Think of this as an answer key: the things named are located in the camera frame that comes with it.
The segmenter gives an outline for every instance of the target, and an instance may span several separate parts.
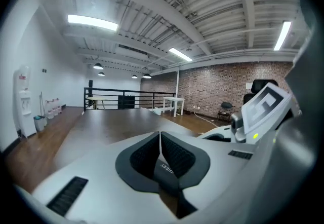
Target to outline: white wall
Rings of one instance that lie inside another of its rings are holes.
[[[60,98],[63,104],[83,106],[86,66],[73,53],[37,0],[20,0],[1,31],[0,146],[3,151],[17,138],[13,112],[13,74],[21,64],[31,68],[29,89],[32,114],[39,114],[39,95]]]
[[[98,72],[103,71],[105,76],[98,76]],[[133,75],[130,71],[104,68],[104,70],[93,69],[92,66],[88,67],[87,72],[87,86],[89,80],[93,80],[93,88],[103,88],[103,89],[119,89],[119,90],[132,90],[139,91],[141,87],[141,74],[137,74],[138,78],[133,79]],[[109,95],[122,95],[122,92],[103,92],[103,91],[93,91],[93,94],[109,94]],[[125,95],[135,95],[139,96],[139,93],[126,93]],[[118,96],[106,96],[109,100],[118,100]],[[135,108],[138,108],[138,97],[135,97]],[[105,101],[105,104],[117,104],[117,101]],[[106,106],[106,109],[117,109],[115,106]]]

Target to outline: white desk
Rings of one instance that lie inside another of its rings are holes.
[[[176,117],[176,115],[177,115],[178,101],[182,101],[181,115],[183,115],[183,106],[184,106],[184,99],[183,98],[163,97],[163,113],[164,113],[165,108],[166,108],[166,100],[170,101],[170,108],[172,107],[172,101],[174,102],[174,115],[173,115],[173,117]]]
[[[94,101],[94,109],[98,109],[98,100],[101,100],[103,109],[106,109],[105,105],[103,104],[103,101],[106,99],[105,97],[88,97],[87,99]]]

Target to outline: white metal ceiling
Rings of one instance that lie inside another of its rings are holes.
[[[286,20],[292,21],[293,24],[283,49],[297,50],[308,34],[299,0],[158,1],[156,4],[145,2],[144,6],[140,0],[46,0],[44,7],[67,41],[72,43],[75,49],[86,50],[87,55],[83,54],[88,58],[86,63],[90,63],[89,57],[114,62],[114,59],[104,55],[109,52],[118,53],[119,49],[119,54],[142,61],[132,69],[134,63],[129,64],[129,59],[124,62],[120,59],[119,64],[128,65],[131,71],[141,70],[143,61],[151,63],[159,59],[154,64],[165,67],[183,62],[169,54],[168,50],[171,47],[200,61],[205,56],[207,59],[207,55],[215,53],[272,49],[280,34],[282,22]],[[116,35],[122,38],[106,38],[102,35],[96,37],[92,28],[85,29],[79,35],[66,35],[64,32],[67,27],[70,28],[69,32],[80,28],[68,25],[67,14],[115,22],[119,25]],[[188,21],[190,24],[185,26],[183,22]],[[147,54],[132,50],[127,51],[129,54],[125,53],[119,46],[127,46],[125,43]],[[148,69],[157,71],[158,67]]]

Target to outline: black metal railing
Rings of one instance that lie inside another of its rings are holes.
[[[84,87],[84,110],[127,109],[139,107],[161,108],[163,107],[163,98],[175,97],[175,94],[176,93],[173,92],[145,92]],[[92,97],[96,97],[99,100],[94,101],[91,99]],[[166,106],[169,105],[170,101],[166,100]]]

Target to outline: cable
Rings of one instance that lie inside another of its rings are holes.
[[[211,122],[211,121],[209,121],[209,120],[206,120],[206,119],[204,119],[204,118],[198,116],[198,115],[196,114],[196,112],[194,111],[194,108],[193,108],[193,113],[194,113],[194,115],[195,115],[196,117],[198,117],[198,118],[200,118],[200,119],[202,119],[202,120],[204,120],[204,121],[207,121],[207,122],[209,122],[210,124],[213,124],[216,128],[218,128],[218,126],[217,126],[216,124],[214,124],[213,122]]]

